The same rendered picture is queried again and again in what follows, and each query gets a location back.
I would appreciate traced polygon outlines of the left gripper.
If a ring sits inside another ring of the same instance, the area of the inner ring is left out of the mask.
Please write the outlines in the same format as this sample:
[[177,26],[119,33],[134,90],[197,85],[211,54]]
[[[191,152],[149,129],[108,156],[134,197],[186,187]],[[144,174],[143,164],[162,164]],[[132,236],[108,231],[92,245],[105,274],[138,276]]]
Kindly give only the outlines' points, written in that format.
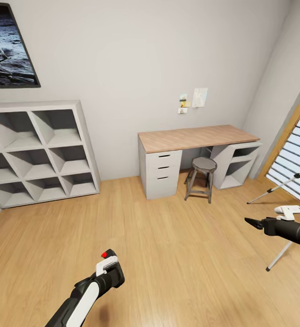
[[105,282],[105,290],[103,295],[107,293],[110,290],[110,288],[120,283],[119,272],[117,272],[117,269],[114,269],[109,273],[102,274],[98,277],[102,278]]

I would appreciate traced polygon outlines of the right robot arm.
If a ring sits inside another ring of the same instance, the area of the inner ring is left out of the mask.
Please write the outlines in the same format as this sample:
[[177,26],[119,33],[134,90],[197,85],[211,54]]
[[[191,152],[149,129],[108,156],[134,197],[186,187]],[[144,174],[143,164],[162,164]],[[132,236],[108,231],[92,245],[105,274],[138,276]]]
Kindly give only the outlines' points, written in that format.
[[275,212],[280,216],[262,220],[245,218],[245,221],[257,229],[264,228],[264,233],[268,236],[280,236],[300,244],[300,223],[293,216],[300,214],[300,206],[280,206],[275,208]]

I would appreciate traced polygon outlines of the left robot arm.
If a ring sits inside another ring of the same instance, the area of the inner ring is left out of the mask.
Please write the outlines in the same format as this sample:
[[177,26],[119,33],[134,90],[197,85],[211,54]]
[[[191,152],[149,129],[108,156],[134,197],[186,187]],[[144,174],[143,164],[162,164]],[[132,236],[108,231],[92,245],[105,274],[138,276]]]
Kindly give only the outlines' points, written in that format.
[[95,301],[120,283],[119,272],[106,268],[118,262],[117,256],[96,264],[95,275],[77,282],[70,298],[66,299],[45,327],[82,327]]

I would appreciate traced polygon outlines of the digital camera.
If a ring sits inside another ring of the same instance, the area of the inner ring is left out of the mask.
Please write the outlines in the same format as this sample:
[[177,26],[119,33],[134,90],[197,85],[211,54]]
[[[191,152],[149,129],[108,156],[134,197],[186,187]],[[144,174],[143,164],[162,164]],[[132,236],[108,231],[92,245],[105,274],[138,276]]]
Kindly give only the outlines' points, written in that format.
[[[106,252],[103,253],[102,257],[104,259],[109,258],[109,257],[113,257],[116,256],[116,253],[112,250],[112,249],[108,249]],[[124,282],[125,282],[125,277],[124,277],[124,273],[121,269],[120,263],[116,263],[115,265],[106,268],[105,271],[107,271],[107,273],[109,273],[110,271],[117,269],[117,272],[119,272],[119,279],[120,279],[120,283],[118,283],[117,285],[115,285],[115,288],[119,288]]]

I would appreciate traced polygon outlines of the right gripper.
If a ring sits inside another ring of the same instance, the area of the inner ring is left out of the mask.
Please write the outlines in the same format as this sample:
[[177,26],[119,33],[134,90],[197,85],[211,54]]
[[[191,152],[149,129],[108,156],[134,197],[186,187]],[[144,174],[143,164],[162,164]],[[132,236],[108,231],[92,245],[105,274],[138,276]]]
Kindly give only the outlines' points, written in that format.
[[263,229],[268,236],[280,236],[292,242],[300,244],[298,240],[298,231],[300,230],[300,223],[295,220],[285,220],[276,218],[265,218],[256,220],[245,218],[245,221],[257,229]]

